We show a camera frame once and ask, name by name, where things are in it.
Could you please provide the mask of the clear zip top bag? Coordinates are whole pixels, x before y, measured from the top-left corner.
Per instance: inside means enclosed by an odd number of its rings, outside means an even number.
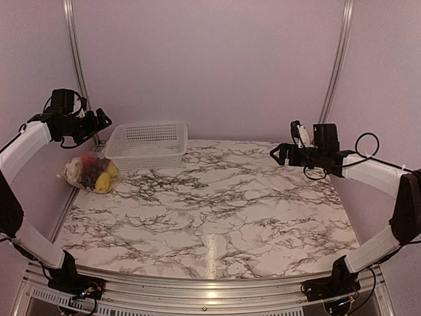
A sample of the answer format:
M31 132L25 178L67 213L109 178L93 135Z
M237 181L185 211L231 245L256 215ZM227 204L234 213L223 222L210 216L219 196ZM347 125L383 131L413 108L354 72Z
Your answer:
M126 177L103 153L84 152L67 161L57 178L95 194L107 194Z

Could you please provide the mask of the white fake cauliflower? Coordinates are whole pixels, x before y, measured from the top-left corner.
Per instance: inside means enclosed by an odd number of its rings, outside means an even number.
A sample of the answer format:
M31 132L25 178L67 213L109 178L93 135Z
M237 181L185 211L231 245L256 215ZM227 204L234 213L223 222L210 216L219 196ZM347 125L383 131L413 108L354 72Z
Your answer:
M82 179L83 163L80 157L75 157L67 162L64 168L64 177L69 184L78 184Z

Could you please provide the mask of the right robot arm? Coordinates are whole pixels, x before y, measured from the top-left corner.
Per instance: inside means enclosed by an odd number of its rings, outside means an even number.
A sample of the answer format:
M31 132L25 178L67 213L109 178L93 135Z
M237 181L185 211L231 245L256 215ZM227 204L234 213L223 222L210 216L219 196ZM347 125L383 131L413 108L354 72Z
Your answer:
M300 167L304 174L319 169L319 180L334 178L353 224L366 227L363 220L380 216L368 224L374 232L363 244L334 262L330 276L304 283L309 294L319 286L339 295L357 283L362 270L420 241L420 171L382 161L375 153L341 149L335 124L315 124L312 132L309 136L298 120L293 121L291 142L277 145L271 158L280 166Z

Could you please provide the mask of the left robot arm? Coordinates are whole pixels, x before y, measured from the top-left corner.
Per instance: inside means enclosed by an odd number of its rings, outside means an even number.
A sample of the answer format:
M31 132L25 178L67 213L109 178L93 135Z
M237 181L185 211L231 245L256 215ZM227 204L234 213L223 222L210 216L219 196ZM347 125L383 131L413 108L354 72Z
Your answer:
M43 111L34 115L17 135L1 148L1 234L18 252L38 262L51 288L77 293L99 286L99 278L81 275L74 257L51 243L25 218L11 184L30 159L51 142L64 148L67 137L78 147L110 126L112 120L102 109L89 110L87 99L69 89L53 90Z

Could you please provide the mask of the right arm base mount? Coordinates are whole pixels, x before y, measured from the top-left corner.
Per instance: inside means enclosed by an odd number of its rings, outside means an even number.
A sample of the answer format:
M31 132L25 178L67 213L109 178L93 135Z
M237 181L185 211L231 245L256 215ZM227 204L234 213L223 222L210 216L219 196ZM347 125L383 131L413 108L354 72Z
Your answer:
M306 280L301 284L301 292L307 297L308 302L357 293L360 289L360 283L356 277L337 281L328 276Z

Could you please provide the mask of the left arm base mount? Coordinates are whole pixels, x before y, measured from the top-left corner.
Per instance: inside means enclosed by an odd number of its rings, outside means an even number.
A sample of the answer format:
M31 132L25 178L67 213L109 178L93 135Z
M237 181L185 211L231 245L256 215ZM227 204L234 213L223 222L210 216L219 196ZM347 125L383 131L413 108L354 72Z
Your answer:
M94 276L79 275L76 280L60 280L54 278L48 281L48 287L72 294L75 299L95 298L100 300L105 280Z

